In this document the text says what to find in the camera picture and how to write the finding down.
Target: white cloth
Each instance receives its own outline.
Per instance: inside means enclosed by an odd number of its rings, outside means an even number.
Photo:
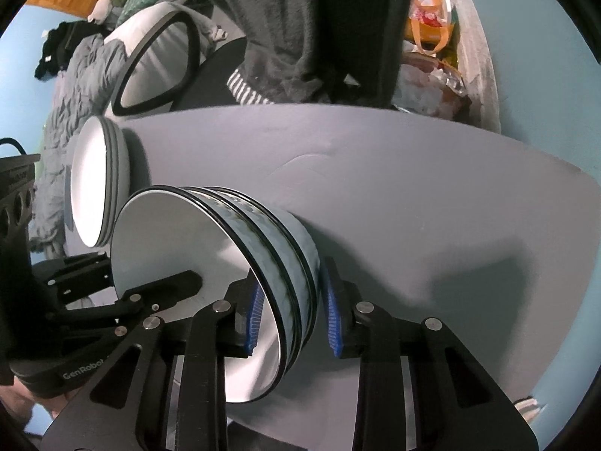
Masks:
[[[104,39],[104,43],[119,39],[125,43],[125,52],[129,56],[142,38],[161,18],[176,11],[184,11],[194,20],[200,36],[200,52],[203,55],[206,56],[211,53],[215,42],[227,38],[227,33],[220,29],[209,17],[178,3],[161,2],[144,8],[127,19]]]
[[[116,7],[110,0],[98,0],[94,5],[92,13],[88,15],[88,22],[94,22],[95,24],[103,24],[110,15],[116,18],[121,13],[122,7]]]

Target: white plate stack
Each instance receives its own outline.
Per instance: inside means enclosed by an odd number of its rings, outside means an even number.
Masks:
[[[118,296],[182,271],[202,276],[199,293],[159,313],[192,317],[221,300],[249,271],[266,295],[258,343],[248,359],[226,358],[228,402],[271,391],[311,337],[320,300],[319,255],[291,214],[225,188],[152,186],[121,210],[111,242]]]
[[[79,237],[90,248],[110,241],[129,196],[129,156],[121,129],[104,117],[83,125],[71,165],[71,211]]]

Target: gray table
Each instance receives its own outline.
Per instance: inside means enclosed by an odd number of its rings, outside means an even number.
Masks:
[[[554,358],[599,243],[597,183],[526,145],[382,110],[253,106],[128,122],[132,187],[221,185],[300,217],[393,315],[443,319],[511,399]],[[81,251],[69,234],[68,252]],[[358,363],[323,318],[295,367],[231,417],[314,451],[351,448]]]

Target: black cable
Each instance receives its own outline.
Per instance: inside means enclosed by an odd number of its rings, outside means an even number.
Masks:
[[[10,144],[11,146],[14,146],[17,149],[17,151],[19,151],[19,153],[24,156],[27,154],[25,152],[25,149],[23,149],[23,146],[21,146],[21,144],[19,144],[19,141],[17,141],[17,139],[13,139],[11,137],[4,137],[4,138],[0,139],[0,145],[4,145],[4,144]]]

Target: screw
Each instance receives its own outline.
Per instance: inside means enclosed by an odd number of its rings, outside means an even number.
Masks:
[[[217,300],[213,304],[213,310],[215,310],[215,312],[227,312],[230,308],[231,303],[229,303],[227,300]]]
[[[160,325],[160,319],[156,316],[151,315],[150,317],[146,317],[142,322],[142,326],[147,331],[151,329],[155,329]]]
[[[371,314],[374,311],[374,305],[371,302],[359,302],[356,307],[362,314]]]
[[[430,319],[426,319],[426,327],[431,331],[440,331],[442,329],[442,322],[434,317],[430,317]]]

